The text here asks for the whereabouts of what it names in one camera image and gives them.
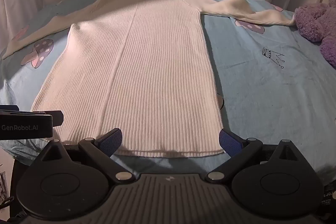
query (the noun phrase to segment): purple plush toy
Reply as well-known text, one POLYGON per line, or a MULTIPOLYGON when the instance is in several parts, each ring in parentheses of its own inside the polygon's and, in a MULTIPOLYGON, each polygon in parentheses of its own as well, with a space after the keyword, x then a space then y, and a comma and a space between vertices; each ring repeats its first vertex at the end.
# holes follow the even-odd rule
POLYGON ((336 68, 336 0, 295 9, 295 21, 300 35, 322 42, 320 52, 336 68))

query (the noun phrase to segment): round black disc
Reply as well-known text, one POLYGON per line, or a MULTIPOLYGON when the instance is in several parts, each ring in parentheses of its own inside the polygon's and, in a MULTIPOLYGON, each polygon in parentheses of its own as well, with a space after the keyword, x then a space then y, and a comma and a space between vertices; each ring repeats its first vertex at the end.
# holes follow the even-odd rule
POLYGON ((98 170, 75 163, 48 162, 31 168, 18 183, 16 195, 33 216, 70 219, 97 206, 108 192, 108 181, 98 170))
POLYGON ((232 180, 232 192, 249 211, 269 218, 295 218, 315 210, 323 196, 316 174, 295 161, 253 165, 232 180))

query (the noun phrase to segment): light blue bedsheet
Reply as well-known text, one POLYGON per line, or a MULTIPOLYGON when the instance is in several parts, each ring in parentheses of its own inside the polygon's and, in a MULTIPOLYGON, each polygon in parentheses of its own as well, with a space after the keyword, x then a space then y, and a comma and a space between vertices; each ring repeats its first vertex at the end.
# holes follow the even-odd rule
MULTIPOLYGON (((71 13, 94 1, 64 0, 45 7, 29 23, 23 37, 44 26, 56 14, 71 13)), ((263 0, 248 2, 255 11, 274 9, 263 0)), ((288 17, 293 14, 283 13, 288 17)), ((264 143, 291 139, 325 182, 335 179, 336 70, 324 60, 318 45, 301 37, 295 27, 257 28, 246 24, 245 29, 233 18, 206 15, 201 20, 217 92, 225 100, 224 126, 242 138, 255 137, 264 143)), ((31 62, 21 66, 33 44, 0 61, 0 104, 17 104, 20 110, 30 110, 65 48, 67 34, 65 30, 44 38, 52 39, 54 44, 38 68, 31 62)), ((30 164, 45 145, 39 139, 0 142, 1 147, 25 164, 30 164)), ((205 174, 229 156, 112 158, 135 173, 205 174)))

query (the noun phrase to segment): blue gripper pad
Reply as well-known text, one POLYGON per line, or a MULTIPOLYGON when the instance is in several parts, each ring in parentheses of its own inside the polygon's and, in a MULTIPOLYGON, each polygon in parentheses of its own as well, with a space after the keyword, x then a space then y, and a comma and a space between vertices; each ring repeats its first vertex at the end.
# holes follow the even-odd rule
POLYGON ((230 136, 223 129, 219 133, 219 145, 230 157, 238 154, 244 148, 241 142, 230 136))
POLYGON ((111 157, 121 146, 122 140, 123 135, 121 130, 115 128, 95 140, 94 145, 105 155, 111 157))

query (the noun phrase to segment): mushroom print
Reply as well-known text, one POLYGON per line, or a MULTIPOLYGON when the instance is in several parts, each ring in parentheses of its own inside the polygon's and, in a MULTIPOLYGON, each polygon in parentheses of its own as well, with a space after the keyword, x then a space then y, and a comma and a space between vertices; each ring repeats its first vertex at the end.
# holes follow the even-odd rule
POLYGON ((244 22, 241 20, 235 21, 236 26, 243 26, 244 29, 250 29, 251 31, 263 34, 265 32, 265 28, 263 26, 255 25, 252 23, 244 22))
POLYGON ((54 47, 54 42, 51 39, 36 41, 34 43, 33 51, 27 54, 21 61, 21 66, 31 62, 31 65, 37 69, 43 60, 49 55, 54 47))
POLYGON ((224 106, 224 99, 218 93, 217 93, 217 102, 218 102, 219 109, 222 109, 224 106))
POLYGON ((273 7, 274 7, 275 9, 277 9, 278 11, 280 11, 280 12, 283 11, 283 9, 282 9, 281 7, 279 7, 279 6, 273 5, 273 7))
POLYGON ((12 41, 18 41, 28 30, 29 25, 27 25, 26 27, 22 28, 21 30, 19 30, 19 32, 16 34, 16 36, 14 36, 12 38, 12 41))

